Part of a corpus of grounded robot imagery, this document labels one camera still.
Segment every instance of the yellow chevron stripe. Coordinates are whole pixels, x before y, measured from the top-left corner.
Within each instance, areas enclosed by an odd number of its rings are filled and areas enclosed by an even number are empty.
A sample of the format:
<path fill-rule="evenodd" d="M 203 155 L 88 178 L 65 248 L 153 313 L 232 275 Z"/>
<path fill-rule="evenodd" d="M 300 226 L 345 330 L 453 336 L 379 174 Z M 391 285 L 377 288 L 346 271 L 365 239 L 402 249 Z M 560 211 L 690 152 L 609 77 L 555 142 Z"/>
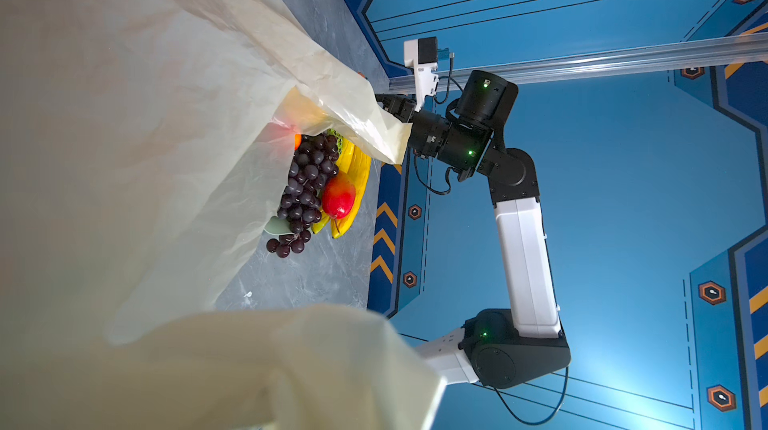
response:
<path fill-rule="evenodd" d="M 395 244 L 392 243 L 392 241 L 389 238 L 389 235 L 384 231 L 384 228 L 380 229 L 378 233 L 376 233 L 376 236 L 373 237 L 373 244 L 375 245 L 376 242 L 379 240 L 384 240 L 384 243 L 386 243 L 387 246 L 389 246 L 389 249 L 392 251 L 392 254 L 395 254 Z"/>
<path fill-rule="evenodd" d="M 376 217 L 379 218 L 382 213 L 386 213 L 387 216 L 389 216 L 389 219 L 392 221 L 392 223 L 397 226 L 397 217 L 395 216 L 394 212 L 390 210 L 389 205 L 386 204 L 386 202 L 382 203 L 381 206 L 379 206 L 379 209 L 376 211 Z"/>
<path fill-rule="evenodd" d="M 758 31 L 763 31 L 766 28 L 768 28 L 768 22 L 763 23 L 760 26 L 755 26 L 752 30 L 747 30 L 741 34 L 743 35 L 751 35 L 753 33 L 756 33 Z M 744 63 L 731 63 L 730 65 L 725 67 L 725 78 L 731 78 L 733 74 L 736 72 L 736 70 L 739 70 L 741 66 L 744 65 Z"/>
<path fill-rule="evenodd" d="M 389 266 L 386 265 L 386 262 L 381 256 L 373 260 L 373 263 L 371 263 L 371 273 L 373 273 L 373 270 L 379 268 L 379 266 L 382 268 L 382 270 L 384 270 L 384 274 L 386 275 L 387 279 L 389 279 L 389 282 L 392 283 L 392 271 L 389 269 Z"/>
<path fill-rule="evenodd" d="M 759 310 L 766 303 L 768 303 L 768 286 L 750 299 L 750 313 L 754 313 L 755 311 Z"/>
<path fill-rule="evenodd" d="M 764 336 L 755 344 L 755 359 L 768 353 L 768 336 Z"/>
<path fill-rule="evenodd" d="M 392 166 L 394 166 L 397 172 L 402 175 L 402 165 L 392 165 Z"/>

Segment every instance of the gray marble tabletop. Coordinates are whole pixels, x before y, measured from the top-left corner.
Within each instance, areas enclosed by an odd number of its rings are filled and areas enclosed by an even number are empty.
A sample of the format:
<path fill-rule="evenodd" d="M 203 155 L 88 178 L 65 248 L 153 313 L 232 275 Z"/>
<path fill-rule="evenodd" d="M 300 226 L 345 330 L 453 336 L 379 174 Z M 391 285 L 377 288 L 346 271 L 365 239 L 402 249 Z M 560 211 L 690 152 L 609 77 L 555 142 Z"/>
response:
<path fill-rule="evenodd" d="M 344 0 L 283 0 L 305 31 L 333 56 L 362 72 L 375 91 L 389 88 L 376 59 Z M 314 235 L 306 250 L 279 259 L 259 249 L 219 296 L 219 310 L 285 309 L 312 303 L 340 303 L 365 308 L 371 266 L 381 164 L 374 160 L 360 213 L 342 238 L 329 228 Z"/>

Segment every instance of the black cable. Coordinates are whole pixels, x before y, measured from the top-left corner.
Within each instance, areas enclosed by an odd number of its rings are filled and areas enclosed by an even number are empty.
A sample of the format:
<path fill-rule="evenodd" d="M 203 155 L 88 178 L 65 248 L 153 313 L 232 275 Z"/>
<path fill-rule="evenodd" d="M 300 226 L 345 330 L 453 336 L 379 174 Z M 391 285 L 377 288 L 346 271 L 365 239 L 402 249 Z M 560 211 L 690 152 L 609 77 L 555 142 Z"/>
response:
<path fill-rule="evenodd" d="M 498 388 L 493 387 L 493 389 L 496 391 L 496 395 L 498 395 L 499 399 L 502 400 L 502 403 L 507 408 L 507 411 L 509 412 L 509 415 L 513 416 L 515 420 L 517 420 L 518 422 L 520 422 L 520 423 L 522 423 L 524 425 L 531 425 L 531 426 L 533 426 L 533 425 L 543 425 L 543 424 L 549 422 L 550 420 L 552 420 L 552 418 L 555 415 L 557 415 L 558 410 L 560 410 L 560 407 L 563 406 L 563 400 L 565 399 L 565 390 L 568 387 L 568 368 L 569 367 L 570 366 L 565 367 L 565 379 L 563 380 L 563 392 L 560 395 L 560 402 L 558 402 L 558 405 L 556 407 L 554 407 L 554 410 L 552 410 L 552 413 L 549 414 L 548 417 L 546 417 L 544 420 L 541 420 L 540 422 L 526 422 L 525 420 L 521 419 L 519 416 L 516 416 L 514 414 L 514 412 L 512 411 L 512 409 L 509 407 L 509 405 L 507 405 L 507 402 L 504 400 L 504 397 L 502 397 L 502 394 L 499 393 Z"/>
<path fill-rule="evenodd" d="M 436 195 L 447 195 L 451 192 L 451 180 L 448 179 L 448 176 L 451 174 L 450 166 L 448 166 L 448 169 L 446 170 L 446 183 L 448 184 L 448 189 L 445 192 L 439 192 L 435 189 L 429 188 L 429 186 L 427 186 L 427 184 L 422 181 L 422 178 L 418 175 L 418 166 L 416 165 L 416 154 L 413 155 L 413 171 L 416 172 L 416 179 L 418 180 L 418 182 L 424 185 L 424 188 L 426 188 L 430 192 Z"/>
<path fill-rule="evenodd" d="M 464 89 L 462 88 L 461 85 L 458 84 L 458 82 L 453 78 L 453 76 L 449 76 L 448 77 L 448 85 L 451 84 L 450 83 L 451 81 L 453 81 L 453 84 L 456 85 L 456 87 L 458 87 L 458 91 L 464 93 Z"/>
<path fill-rule="evenodd" d="M 453 56 L 451 56 L 451 66 L 448 68 L 448 86 L 446 88 L 446 97 L 442 99 L 442 101 L 438 101 L 437 98 L 434 96 L 432 99 L 435 100 L 435 103 L 438 105 L 442 105 L 443 103 L 448 101 L 448 95 L 451 94 L 451 80 L 453 79 Z"/>

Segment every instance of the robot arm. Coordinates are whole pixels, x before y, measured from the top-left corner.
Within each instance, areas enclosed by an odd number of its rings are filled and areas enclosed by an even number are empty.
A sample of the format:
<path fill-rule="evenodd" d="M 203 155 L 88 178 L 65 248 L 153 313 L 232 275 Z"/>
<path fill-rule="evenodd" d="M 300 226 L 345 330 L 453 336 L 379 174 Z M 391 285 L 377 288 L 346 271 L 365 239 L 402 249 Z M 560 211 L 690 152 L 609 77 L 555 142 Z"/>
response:
<path fill-rule="evenodd" d="M 428 45 L 406 42 L 406 60 L 408 48 L 437 47 L 435 39 L 426 40 Z M 461 98 L 441 117 L 419 111 L 424 95 L 434 92 L 431 80 L 422 82 L 416 69 L 417 101 L 401 95 L 377 99 L 386 111 L 413 124 L 408 146 L 417 156 L 447 163 L 459 182 L 475 171 L 488 177 L 510 300 L 510 309 L 480 311 L 417 352 L 448 384 L 479 380 L 509 388 L 568 366 L 571 351 L 554 299 L 534 163 L 527 153 L 504 145 L 504 125 L 518 87 L 475 70 Z"/>

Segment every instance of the metal bar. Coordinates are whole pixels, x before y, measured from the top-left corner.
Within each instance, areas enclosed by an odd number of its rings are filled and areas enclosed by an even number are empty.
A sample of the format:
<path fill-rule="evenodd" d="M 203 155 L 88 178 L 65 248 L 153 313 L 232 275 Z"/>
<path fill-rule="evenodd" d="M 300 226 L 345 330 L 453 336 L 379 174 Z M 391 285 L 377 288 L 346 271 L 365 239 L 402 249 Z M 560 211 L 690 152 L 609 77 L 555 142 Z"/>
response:
<path fill-rule="evenodd" d="M 453 77 L 459 84 L 464 85 L 472 70 L 483 70 L 522 85 L 561 79 L 597 78 L 753 61 L 768 61 L 768 32 L 596 52 L 549 60 L 463 68 L 453 70 Z M 441 77 L 438 91 L 445 91 L 448 72 L 441 71 L 438 75 Z M 389 79 L 389 92 L 409 95 L 415 91 L 412 76 Z"/>

